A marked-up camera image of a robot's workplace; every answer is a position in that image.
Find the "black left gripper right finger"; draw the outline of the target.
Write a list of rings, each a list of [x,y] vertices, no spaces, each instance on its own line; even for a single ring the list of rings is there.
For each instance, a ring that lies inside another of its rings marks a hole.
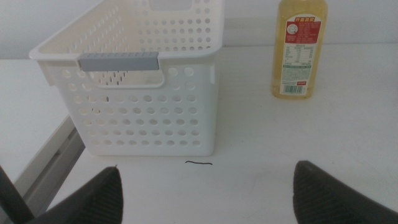
[[[298,223],[397,223],[397,212],[352,189],[310,161],[294,170]]]

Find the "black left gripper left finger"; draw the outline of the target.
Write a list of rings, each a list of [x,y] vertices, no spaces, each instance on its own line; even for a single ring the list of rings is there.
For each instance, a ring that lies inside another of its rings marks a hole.
[[[118,224],[123,220],[123,188],[117,167],[107,167],[31,223]]]

